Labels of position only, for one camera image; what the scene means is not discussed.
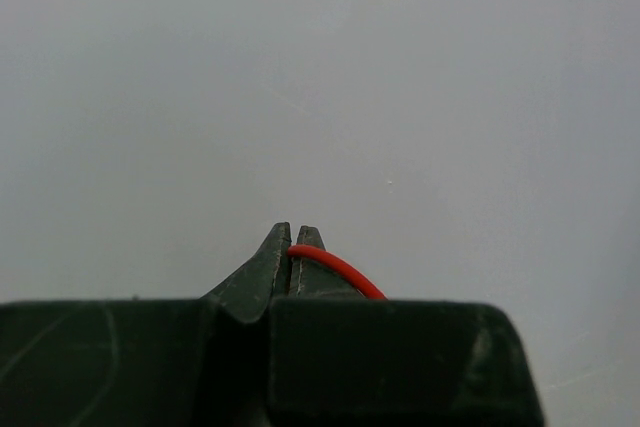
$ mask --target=wire cutter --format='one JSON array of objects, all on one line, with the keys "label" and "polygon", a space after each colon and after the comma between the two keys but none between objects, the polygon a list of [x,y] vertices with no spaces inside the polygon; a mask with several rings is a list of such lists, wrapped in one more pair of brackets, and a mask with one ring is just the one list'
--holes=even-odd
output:
[{"label": "wire cutter", "polygon": [[323,251],[278,223],[198,299],[0,306],[0,425],[544,425],[503,312],[386,300]]}]

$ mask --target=gray wall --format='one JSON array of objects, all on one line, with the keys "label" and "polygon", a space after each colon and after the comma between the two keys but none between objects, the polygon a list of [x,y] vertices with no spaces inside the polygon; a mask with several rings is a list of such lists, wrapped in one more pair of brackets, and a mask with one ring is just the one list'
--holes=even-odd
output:
[{"label": "gray wall", "polygon": [[640,425],[640,0],[0,0],[0,299],[197,296],[271,224],[506,309]]}]

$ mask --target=wire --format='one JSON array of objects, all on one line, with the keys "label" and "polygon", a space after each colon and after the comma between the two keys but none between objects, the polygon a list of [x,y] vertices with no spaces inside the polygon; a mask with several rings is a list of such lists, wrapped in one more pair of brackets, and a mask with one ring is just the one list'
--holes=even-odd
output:
[{"label": "wire", "polygon": [[344,260],[329,252],[311,245],[292,245],[287,250],[291,257],[304,257],[320,262],[327,268],[341,275],[353,287],[368,299],[386,299],[385,295],[364,275]]}]

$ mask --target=white background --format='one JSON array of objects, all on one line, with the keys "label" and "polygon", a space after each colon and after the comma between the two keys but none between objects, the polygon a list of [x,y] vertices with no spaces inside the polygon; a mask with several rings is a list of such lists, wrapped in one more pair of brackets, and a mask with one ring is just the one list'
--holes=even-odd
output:
[{"label": "white background", "polygon": [[505,309],[640,425],[640,0],[0,0],[0,299],[198,296],[271,225]]}]

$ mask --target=red wire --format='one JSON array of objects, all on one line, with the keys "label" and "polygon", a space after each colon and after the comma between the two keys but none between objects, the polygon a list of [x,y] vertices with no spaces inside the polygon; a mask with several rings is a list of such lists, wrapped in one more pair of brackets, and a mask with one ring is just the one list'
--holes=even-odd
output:
[{"label": "red wire", "polygon": [[305,257],[325,265],[340,274],[352,286],[358,289],[368,299],[386,299],[384,294],[369,279],[347,264],[344,260],[329,252],[311,245],[292,245],[287,250],[291,257]]}]

